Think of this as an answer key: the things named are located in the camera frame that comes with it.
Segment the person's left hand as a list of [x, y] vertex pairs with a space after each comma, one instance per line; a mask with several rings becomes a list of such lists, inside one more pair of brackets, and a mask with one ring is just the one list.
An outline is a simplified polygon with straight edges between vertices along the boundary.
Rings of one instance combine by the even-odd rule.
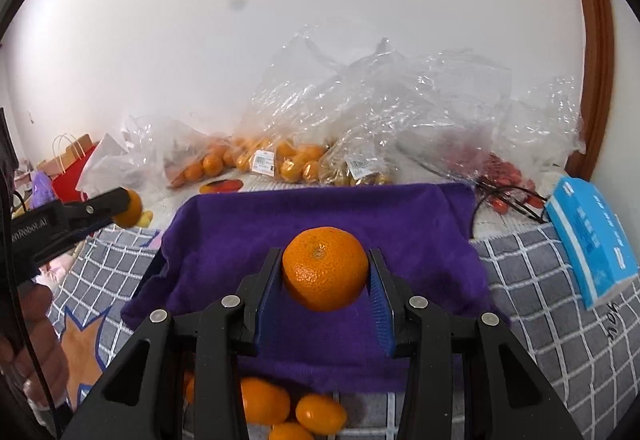
[[[47, 286], [35, 284], [21, 296], [23, 316], [27, 322], [29, 339], [40, 364], [40, 368], [56, 405], [66, 399], [66, 385], [70, 371], [66, 355], [58, 336], [48, 319], [52, 293]], [[18, 384], [26, 397], [38, 406], [47, 408], [46, 394], [40, 384], [34, 364], [26, 348], [14, 354], [11, 345], [1, 339], [1, 363], [17, 372]]]

